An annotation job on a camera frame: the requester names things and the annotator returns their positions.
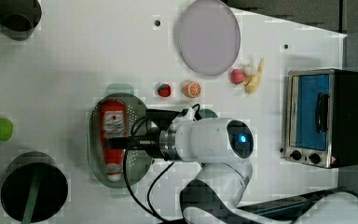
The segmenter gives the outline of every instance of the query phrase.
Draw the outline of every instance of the black toaster oven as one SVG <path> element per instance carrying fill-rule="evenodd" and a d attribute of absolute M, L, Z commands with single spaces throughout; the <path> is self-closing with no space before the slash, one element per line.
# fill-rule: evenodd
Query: black toaster oven
<path fill-rule="evenodd" d="M 323 168 L 358 164 L 358 73 L 289 72 L 284 155 Z"/>

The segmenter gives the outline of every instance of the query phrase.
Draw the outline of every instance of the toaster oven door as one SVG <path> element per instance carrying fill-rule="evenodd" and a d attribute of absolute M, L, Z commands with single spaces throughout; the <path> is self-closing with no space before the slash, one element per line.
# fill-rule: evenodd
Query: toaster oven door
<path fill-rule="evenodd" d="M 326 150 L 329 82 L 329 75 L 293 77 L 291 147 Z"/>

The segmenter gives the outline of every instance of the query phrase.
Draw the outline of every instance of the red ketchup bottle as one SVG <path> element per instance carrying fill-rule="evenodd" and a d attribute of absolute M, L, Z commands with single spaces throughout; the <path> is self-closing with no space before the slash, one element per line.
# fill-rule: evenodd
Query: red ketchup bottle
<path fill-rule="evenodd" d="M 110 181 L 121 179 L 123 168 L 123 148 L 109 148 L 105 142 L 109 138 L 126 137 L 126 111 L 121 102 L 107 101 L 100 108 L 100 131 L 103 146 L 103 158 L 106 166 L 107 178 Z"/>

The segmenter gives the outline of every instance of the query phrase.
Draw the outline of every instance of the green ball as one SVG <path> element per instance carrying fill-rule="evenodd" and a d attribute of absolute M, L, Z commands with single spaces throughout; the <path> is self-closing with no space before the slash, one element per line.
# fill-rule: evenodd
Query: green ball
<path fill-rule="evenodd" d="M 9 119 L 0 119 L 0 140 L 9 140 L 12 134 L 13 123 Z"/>

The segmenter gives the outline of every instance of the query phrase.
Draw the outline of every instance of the toaster oven window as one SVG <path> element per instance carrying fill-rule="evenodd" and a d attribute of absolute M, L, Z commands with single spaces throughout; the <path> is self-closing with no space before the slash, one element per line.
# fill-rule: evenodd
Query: toaster oven window
<path fill-rule="evenodd" d="M 299 77 L 296 147 L 326 150 L 328 93 L 329 75 Z"/>

